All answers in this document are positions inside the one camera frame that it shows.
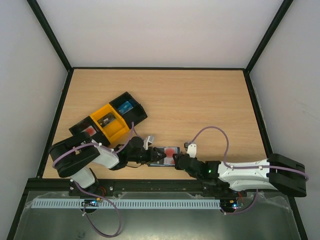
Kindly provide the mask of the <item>white red dot card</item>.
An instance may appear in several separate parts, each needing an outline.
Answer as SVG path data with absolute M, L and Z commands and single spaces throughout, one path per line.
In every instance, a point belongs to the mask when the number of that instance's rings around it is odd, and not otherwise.
M 165 147 L 165 153 L 166 153 L 166 157 L 164 160 L 164 165 L 166 166 L 174 166 L 175 165 L 175 161 L 173 158 L 174 154 L 178 154 L 180 149 L 178 147 Z

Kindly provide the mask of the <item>navy blue card holder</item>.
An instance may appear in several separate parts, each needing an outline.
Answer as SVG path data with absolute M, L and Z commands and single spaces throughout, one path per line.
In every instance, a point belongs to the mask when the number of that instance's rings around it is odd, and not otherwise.
M 174 167 L 175 161 L 174 161 L 173 155 L 179 154 L 180 148 L 177 146 L 167 146 L 167 147 L 157 146 L 157 148 L 161 152 L 163 152 L 166 155 L 166 157 L 161 160 L 151 162 L 148 164 L 148 166 L 149 167 Z

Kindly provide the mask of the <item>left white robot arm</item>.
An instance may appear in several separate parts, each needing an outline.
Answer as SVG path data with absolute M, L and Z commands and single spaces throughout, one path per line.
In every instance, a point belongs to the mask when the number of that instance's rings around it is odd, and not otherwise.
M 60 178 L 70 178 L 86 189 L 96 183 L 90 163 L 116 171 L 130 162 L 144 165 L 165 159 L 162 149 L 151 146 L 153 139 L 152 135 L 144 139 L 131 135 L 125 144 L 109 148 L 82 132 L 52 145 L 49 155 Z

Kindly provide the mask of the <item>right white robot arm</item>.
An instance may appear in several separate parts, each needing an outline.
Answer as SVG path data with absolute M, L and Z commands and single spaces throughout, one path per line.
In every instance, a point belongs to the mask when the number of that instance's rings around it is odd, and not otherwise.
M 173 155 L 175 169 L 186 172 L 222 195 L 247 190 L 276 190 L 291 197 L 307 196 L 305 166 L 273 153 L 255 162 L 200 161 L 189 154 Z

